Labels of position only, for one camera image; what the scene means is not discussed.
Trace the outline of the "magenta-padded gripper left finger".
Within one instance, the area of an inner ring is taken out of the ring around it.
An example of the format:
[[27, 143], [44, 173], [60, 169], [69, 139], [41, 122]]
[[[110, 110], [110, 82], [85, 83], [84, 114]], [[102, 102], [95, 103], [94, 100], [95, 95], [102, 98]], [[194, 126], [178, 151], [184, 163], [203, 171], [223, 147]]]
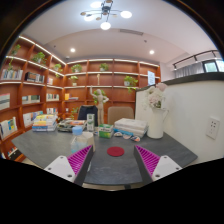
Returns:
[[57, 157], [45, 168], [45, 171], [81, 186], [93, 154], [93, 146], [89, 145], [68, 157]]

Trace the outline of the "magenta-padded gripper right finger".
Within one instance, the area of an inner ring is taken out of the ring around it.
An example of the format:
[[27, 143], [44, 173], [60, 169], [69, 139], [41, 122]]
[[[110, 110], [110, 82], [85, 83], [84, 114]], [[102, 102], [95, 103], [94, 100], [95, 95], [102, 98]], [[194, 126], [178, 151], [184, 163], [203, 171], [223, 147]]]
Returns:
[[134, 157], [144, 185], [181, 170], [181, 167], [169, 156], [158, 156], [138, 145], [134, 146]]

